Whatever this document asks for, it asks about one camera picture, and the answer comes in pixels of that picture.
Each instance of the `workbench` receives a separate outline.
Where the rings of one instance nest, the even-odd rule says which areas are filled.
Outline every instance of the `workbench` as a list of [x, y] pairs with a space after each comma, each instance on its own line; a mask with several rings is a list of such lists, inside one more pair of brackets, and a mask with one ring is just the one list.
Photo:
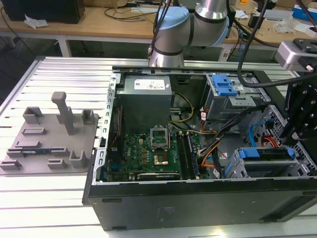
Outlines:
[[[236, 3], [235, 8], [245, 11], [247, 14], [257, 4], [250, 0], [248, 3]], [[79, 41], [98, 41], [98, 42], [129, 42], [129, 43], [145, 43], [149, 44], [153, 37], [153, 24], [155, 14], [147, 15], [151, 21], [135, 21], [123, 22], [112, 19], [104, 15], [102, 7], [86, 7], [86, 11], [78, 24], [64, 24], [56, 22], [48, 22], [49, 27], [33, 29], [26, 25], [23, 21], [10, 21], [8, 16], [4, 16], [11, 28], [21, 38], [40, 38], [55, 39], [58, 41], [62, 56], [71, 57], [69, 40]], [[276, 7], [279, 10], [290, 10], [291, 8]], [[125, 8], [117, 10], [118, 12], [126, 11]], [[139, 12], [126, 12], [117, 14], [117, 17], [129, 17], [139, 15]], [[239, 20], [242, 24], [247, 25], [249, 19]], [[295, 38], [309, 38], [308, 35], [295, 31], [294, 33], [277, 34], [273, 29], [274, 22], [264, 21], [262, 27], [256, 34], [256, 37], [267, 43], [279, 46], [282, 40], [293, 40]], [[0, 17], [0, 36], [14, 37], [15, 35], [8, 29], [4, 20]], [[219, 61], [227, 61], [228, 55], [234, 48], [238, 40], [238, 32], [232, 29], [230, 36], [224, 40], [223, 44], [218, 47], [222, 48]], [[257, 50], [276, 50], [276, 48], [260, 45], [253, 41], [251, 49]]]
[[[65, 91], [73, 113], [93, 109], [105, 114], [113, 65], [146, 66], [144, 59], [52, 58], [36, 60], [0, 106], [0, 159], [19, 132], [26, 107], [58, 113], [54, 91]], [[236, 69], [235, 62], [186, 61], [186, 67]], [[296, 76], [277, 64], [245, 63], [243, 69], [264, 70], [271, 80]], [[286, 94], [286, 87], [279, 87]], [[100, 135], [97, 129], [96, 140]], [[85, 174], [72, 176], [0, 177], [0, 237], [200, 237], [249, 238], [317, 236], [317, 206], [286, 223], [104, 232], [92, 207], [81, 203]]]

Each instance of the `ram slot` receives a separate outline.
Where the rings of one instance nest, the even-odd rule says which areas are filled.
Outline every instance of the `ram slot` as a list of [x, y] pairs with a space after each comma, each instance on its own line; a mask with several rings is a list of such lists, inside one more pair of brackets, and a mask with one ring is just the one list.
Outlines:
[[197, 160], [196, 160], [196, 156], [195, 156], [195, 152], [193, 148], [193, 143], [192, 143], [192, 139], [190, 138], [190, 134], [187, 134], [186, 137], [187, 137], [188, 147], [190, 150], [190, 158], [193, 164], [194, 176], [196, 177], [198, 176], [199, 170], [198, 170]]
[[182, 170], [183, 179], [194, 179], [194, 169], [190, 156], [190, 149], [188, 146], [187, 138], [183, 135], [177, 135], [177, 147], [180, 167]]

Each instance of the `white table leg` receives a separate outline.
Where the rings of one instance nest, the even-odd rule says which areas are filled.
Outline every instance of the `white table leg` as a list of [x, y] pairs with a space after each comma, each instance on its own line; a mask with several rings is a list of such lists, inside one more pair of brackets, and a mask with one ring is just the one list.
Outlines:
[[68, 40], [66, 38], [58, 39], [59, 47], [63, 57], [72, 57]]
[[231, 44], [229, 44], [229, 45], [224, 44], [222, 46], [218, 61], [227, 62], [231, 49], [232, 49]]

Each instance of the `red cable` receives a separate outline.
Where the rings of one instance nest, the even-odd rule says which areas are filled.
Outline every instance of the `red cable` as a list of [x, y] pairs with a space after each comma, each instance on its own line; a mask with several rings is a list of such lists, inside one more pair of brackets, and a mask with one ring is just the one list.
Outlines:
[[114, 138], [114, 140], [113, 140], [113, 142], [112, 142], [110, 148], [112, 148], [113, 145], [115, 144], [115, 142], [117, 141], [118, 136], [119, 136], [119, 131], [120, 131], [120, 109], [118, 108], [117, 110], [118, 110], [118, 118], [117, 118], [118, 131], [117, 131], [117, 134], [116, 134], [116, 136], [115, 136], [115, 138]]

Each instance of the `wooden table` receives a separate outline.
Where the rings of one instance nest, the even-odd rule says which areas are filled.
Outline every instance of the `wooden table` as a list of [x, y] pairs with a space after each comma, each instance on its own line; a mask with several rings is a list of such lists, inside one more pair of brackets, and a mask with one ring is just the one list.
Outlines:
[[[247, 4], [237, 3], [235, 8], [244, 10], [247, 14], [252, 12], [252, 9], [257, 4], [249, 1]], [[126, 12], [116, 14], [116, 17], [128, 17], [139, 15], [138, 12]], [[154, 20], [155, 14], [147, 15], [148, 20]], [[41, 38], [41, 39], [56, 39], [59, 42], [62, 55], [71, 57], [68, 40], [82, 41], [100, 41], [100, 42], [130, 42], [130, 43], [150, 43], [153, 37], [153, 24], [142, 17], [144, 21], [123, 22], [112, 19], [104, 15], [104, 9], [101, 7], [86, 7], [85, 15], [78, 24], [64, 24], [49, 22], [49, 27], [33, 29], [22, 21], [10, 21], [8, 16], [5, 16], [8, 24], [22, 38]], [[248, 24], [248, 19], [241, 19], [240, 22], [244, 25]], [[270, 44], [279, 45], [282, 40], [293, 40], [294, 38], [309, 38], [304, 33], [294, 32], [277, 34], [273, 29], [274, 22], [264, 21], [261, 29], [256, 37]], [[0, 35], [13, 37], [14, 34], [8, 29], [3, 19], [0, 19]], [[220, 61], [226, 61], [227, 57], [238, 40], [238, 33], [235, 29], [231, 30], [229, 38], [225, 39], [220, 54]], [[251, 49], [274, 49], [263, 46], [253, 41]]]

